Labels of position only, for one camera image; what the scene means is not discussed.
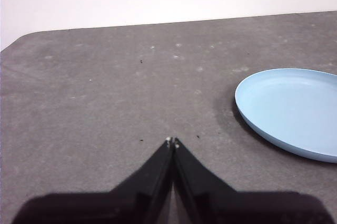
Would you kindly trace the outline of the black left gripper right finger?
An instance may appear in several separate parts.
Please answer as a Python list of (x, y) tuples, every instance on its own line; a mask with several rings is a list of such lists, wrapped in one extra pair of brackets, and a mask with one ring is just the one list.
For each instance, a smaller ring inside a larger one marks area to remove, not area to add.
[(323, 203), (292, 191), (236, 191), (173, 140), (174, 185), (191, 223), (332, 223)]

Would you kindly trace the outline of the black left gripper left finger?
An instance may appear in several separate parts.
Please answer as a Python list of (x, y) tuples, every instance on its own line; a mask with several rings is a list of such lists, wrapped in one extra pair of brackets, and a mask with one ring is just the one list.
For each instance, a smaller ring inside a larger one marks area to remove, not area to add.
[(172, 138), (113, 190), (52, 193), (22, 205), (13, 223), (156, 223), (171, 189)]

